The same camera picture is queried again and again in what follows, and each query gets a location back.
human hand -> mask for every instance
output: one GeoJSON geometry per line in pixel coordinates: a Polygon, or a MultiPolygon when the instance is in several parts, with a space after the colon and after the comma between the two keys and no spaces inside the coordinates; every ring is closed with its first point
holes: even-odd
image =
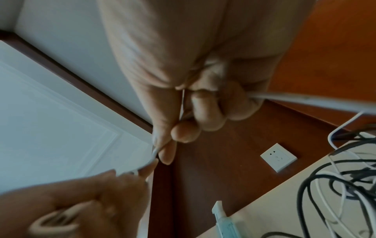
{"type": "Polygon", "coordinates": [[[135,238],[149,200],[145,178],[157,161],[139,171],[139,176],[108,171],[93,177],[11,191],[0,196],[0,238],[25,237],[38,218],[61,208],[94,200],[80,212],[78,234],[84,238],[135,238]],[[114,207],[113,217],[106,209],[114,207]]]}
{"type": "Polygon", "coordinates": [[[117,62],[170,164],[177,142],[251,116],[315,0],[98,0],[117,62]],[[179,121],[185,113],[194,118],[179,121]]]}

white wall socket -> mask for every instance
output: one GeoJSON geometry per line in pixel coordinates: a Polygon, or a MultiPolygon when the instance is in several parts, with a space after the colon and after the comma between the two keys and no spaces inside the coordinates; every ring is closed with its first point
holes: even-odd
{"type": "Polygon", "coordinates": [[[261,158],[263,158],[276,172],[281,171],[296,160],[295,155],[291,154],[278,143],[265,151],[261,155],[261,158]]]}

